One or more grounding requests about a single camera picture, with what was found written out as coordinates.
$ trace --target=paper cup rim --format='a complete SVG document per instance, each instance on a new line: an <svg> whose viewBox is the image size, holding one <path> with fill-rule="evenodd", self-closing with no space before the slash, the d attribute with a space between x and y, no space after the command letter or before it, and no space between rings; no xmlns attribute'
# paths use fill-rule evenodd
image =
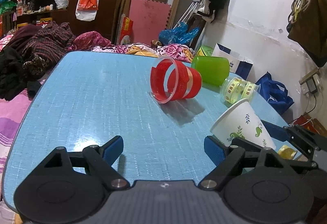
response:
<svg viewBox="0 0 327 224"><path fill-rule="evenodd" d="M218 125L218 123L220 123L220 121L227 115L229 114L229 112L231 112L232 110L234 110L237 106L241 105L243 102L249 102L249 100L247 98L239 100L238 102L234 103L231 107L229 107L227 110L225 110L225 112L220 115L218 117L218 119L214 122L214 124L212 125L212 127L210 128L210 132L213 133L213 130L215 129L215 127Z"/></svg>

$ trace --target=yellow chair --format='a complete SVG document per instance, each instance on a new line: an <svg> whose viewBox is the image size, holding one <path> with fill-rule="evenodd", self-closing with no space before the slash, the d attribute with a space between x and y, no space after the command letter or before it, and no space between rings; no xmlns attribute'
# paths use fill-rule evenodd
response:
<svg viewBox="0 0 327 224"><path fill-rule="evenodd" d="M42 22L48 22L48 21L52 21L52 20L53 20L52 17L41 18L40 19L40 23L42 23Z"/></svg>
<svg viewBox="0 0 327 224"><path fill-rule="evenodd" d="M26 25L28 25L28 23L17 24L17 29L19 29L20 27L26 26Z"/></svg>

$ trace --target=green plastic bag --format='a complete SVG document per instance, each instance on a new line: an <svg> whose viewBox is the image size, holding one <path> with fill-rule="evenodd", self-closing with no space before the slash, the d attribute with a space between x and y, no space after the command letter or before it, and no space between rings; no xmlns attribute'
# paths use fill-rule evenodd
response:
<svg viewBox="0 0 327 224"><path fill-rule="evenodd" d="M0 15L2 15L3 13L10 11L13 7L15 7L16 4L13 1L5 1L1 4L0 7Z"/></svg>

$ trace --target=brown bag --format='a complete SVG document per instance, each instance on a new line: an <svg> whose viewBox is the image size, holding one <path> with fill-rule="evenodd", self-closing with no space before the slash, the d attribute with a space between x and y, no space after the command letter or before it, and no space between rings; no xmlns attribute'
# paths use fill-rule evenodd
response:
<svg viewBox="0 0 327 224"><path fill-rule="evenodd" d="M318 67L327 62L327 1L304 0L288 38L298 42Z"/></svg>

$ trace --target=black cable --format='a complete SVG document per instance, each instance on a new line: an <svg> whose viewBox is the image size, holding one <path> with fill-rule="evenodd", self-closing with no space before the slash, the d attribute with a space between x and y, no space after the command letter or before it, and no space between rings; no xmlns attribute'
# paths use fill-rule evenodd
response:
<svg viewBox="0 0 327 224"><path fill-rule="evenodd" d="M317 106L317 98L316 96L313 94L314 98L315 98L315 106L312 108L312 110L308 111L307 113L304 113L304 114L309 114L310 112L312 112L316 106ZM297 119L301 118L304 114L300 115L298 118L294 119L293 121L289 122L288 124L291 124L293 123L294 121L296 121Z"/></svg>

